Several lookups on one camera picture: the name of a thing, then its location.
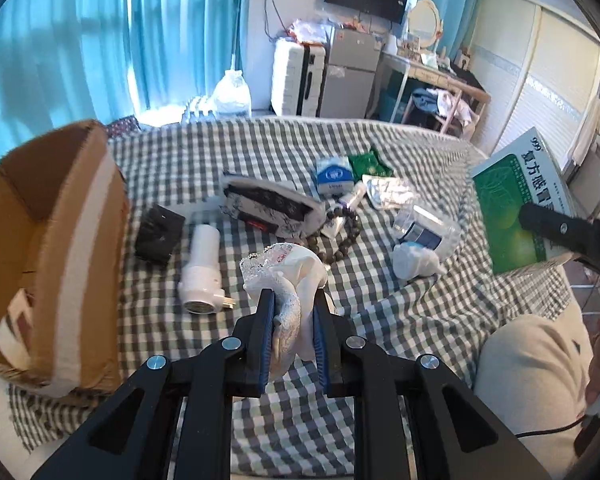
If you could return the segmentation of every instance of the white power adapter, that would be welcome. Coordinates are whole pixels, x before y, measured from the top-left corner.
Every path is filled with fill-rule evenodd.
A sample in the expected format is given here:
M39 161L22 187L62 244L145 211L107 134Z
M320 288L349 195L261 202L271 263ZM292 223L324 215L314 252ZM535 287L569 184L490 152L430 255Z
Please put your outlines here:
M220 231L200 224L193 231L189 263L183 267L178 293L184 308L192 314L215 314L233 308L235 301L221 288Z

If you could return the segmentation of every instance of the black wallet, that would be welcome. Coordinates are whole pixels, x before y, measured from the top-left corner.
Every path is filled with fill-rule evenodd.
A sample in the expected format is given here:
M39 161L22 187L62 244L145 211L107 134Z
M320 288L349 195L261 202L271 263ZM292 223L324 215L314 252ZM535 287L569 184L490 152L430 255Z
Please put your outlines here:
M136 257L167 265L182 237L184 221L184 216L154 204L142 215L136 237Z

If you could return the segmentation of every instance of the metal screw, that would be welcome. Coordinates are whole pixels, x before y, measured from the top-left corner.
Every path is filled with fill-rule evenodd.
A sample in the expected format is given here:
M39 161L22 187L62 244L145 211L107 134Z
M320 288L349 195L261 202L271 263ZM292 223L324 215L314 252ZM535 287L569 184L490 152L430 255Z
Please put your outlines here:
M422 359L420 359L420 364L424 368L428 368L429 370L435 370L440 366L440 361L435 355L427 354L425 356L422 356Z
M355 349L360 349L366 344L366 341L362 339L359 335L350 335L349 337L347 337L347 340L345 342L347 343L347 346L349 348Z
M165 364L167 364L167 359L162 355L152 355L146 360L146 365L151 370L159 370L160 368L163 368Z
M237 350L240 348L242 341L240 341L237 337L228 337L224 341L222 341L222 348L225 350Z

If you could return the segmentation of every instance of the green packet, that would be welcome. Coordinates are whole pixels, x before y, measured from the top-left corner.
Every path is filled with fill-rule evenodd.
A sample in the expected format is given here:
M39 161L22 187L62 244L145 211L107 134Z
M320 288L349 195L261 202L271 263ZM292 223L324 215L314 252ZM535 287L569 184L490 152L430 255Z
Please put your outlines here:
M528 274L563 264L573 253L520 225L527 202L574 216L569 189L546 143L531 128L472 171L494 274Z
M394 170L381 161L375 146L368 153L349 155L349 164L353 170L354 182L362 180L363 175L394 176Z

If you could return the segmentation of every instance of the round mirror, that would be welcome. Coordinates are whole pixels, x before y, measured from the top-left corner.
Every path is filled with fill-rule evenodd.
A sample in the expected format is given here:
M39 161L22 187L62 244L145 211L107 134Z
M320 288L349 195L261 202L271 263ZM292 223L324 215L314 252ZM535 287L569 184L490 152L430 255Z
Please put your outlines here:
M438 8L431 0L419 0L410 10L408 20L409 33L420 38L423 48L433 45L442 31Z

